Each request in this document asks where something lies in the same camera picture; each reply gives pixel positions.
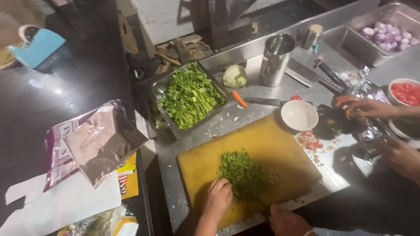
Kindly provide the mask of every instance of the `white bowl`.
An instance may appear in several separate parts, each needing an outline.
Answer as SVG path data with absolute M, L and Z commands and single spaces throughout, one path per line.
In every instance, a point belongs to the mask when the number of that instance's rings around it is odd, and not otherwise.
M 388 126 L 389 128 L 398 136 L 400 136 L 403 139 L 410 139 L 410 140 L 417 140 L 415 138 L 412 138 L 406 134 L 404 134 L 403 132 L 401 132 L 394 124 L 394 122 L 392 121 L 392 119 L 388 120 Z
M 413 87 L 420 87 L 420 83 L 419 82 L 417 82 L 417 81 L 415 81 L 415 80 L 412 80 L 412 79 L 395 79 L 395 80 L 393 80 L 390 84 L 389 84 L 389 86 L 388 86 L 388 98 L 389 98 L 389 101 L 393 104 L 393 105 L 399 105 L 399 106 L 401 106 L 401 105 L 404 105 L 404 106 L 410 106 L 410 105 L 408 105 L 408 104 L 406 104 L 406 103 L 403 103 L 403 102 L 401 102 L 400 100 L 398 100 L 394 95 L 392 95 L 392 92 L 391 92 L 391 85 L 392 84 L 395 84 L 395 83 L 398 83 L 398 84 L 400 84 L 400 83 L 409 83 L 409 84 L 411 84 Z
M 318 112 L 311 104 L 293 100 L 281 108 L 281 118 L 287 126 L 294 130 L 306 131 L 318 124 Z

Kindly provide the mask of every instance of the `carrot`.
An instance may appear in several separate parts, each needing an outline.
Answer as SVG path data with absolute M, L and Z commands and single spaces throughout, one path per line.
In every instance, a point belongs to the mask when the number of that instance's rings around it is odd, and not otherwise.
M 242 100 L 241 96 L 239 96 L 238 92 L 234 90 L 232 91 L 232 95 L 239 102 L 239 104 L 241 104 L 244 108 L 248 107 L 247 104 Z

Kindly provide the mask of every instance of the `black countertop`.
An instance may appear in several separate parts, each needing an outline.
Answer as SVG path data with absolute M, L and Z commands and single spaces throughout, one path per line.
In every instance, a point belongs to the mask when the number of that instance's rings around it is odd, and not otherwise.
M 0 226 L 23 208 L 24 199 L 5 206 L 7 189 L 45 173 L 44 139 L 51 126 L 121 99 L 134 121 L 134 101 L 126 55 L 120 36 L 115 1 L 85 6 L 93 14 L 72 11 L 47 17 L 46 28 L 63 36 L 69 57 L 53 64 L 48 73 L 17 65 L 0 71 Z M 139 196 L 123 200 L 140 223 L 138 235 L 151 232 L 147 194 L 138 153 Z

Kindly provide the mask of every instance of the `fresh coriander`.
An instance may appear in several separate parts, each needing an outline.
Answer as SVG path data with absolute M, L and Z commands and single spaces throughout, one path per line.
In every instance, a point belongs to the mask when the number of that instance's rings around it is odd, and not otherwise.
M 264 163 L 252 161 L 245 151 L 223 153 L 219 169 L 220 176 L 229 180 L 239 200 L 258 200 L 261 193 L 270 191 L 276 183 L 275 173 Z
M 175 68 L 170 86 L 158 105 L 165 108 L 180 129 L 188 129 L 224 102 L 225 99 L 197 63 L 191 63 L 185 71 Z

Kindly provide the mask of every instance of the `cabbage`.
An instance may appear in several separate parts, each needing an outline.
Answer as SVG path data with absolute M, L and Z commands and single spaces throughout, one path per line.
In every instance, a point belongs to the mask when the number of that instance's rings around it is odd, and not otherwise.
M 233 65 L 223 73 L 223 85 L 239 88 L 247 83 L 247 73 L 243 66 Z

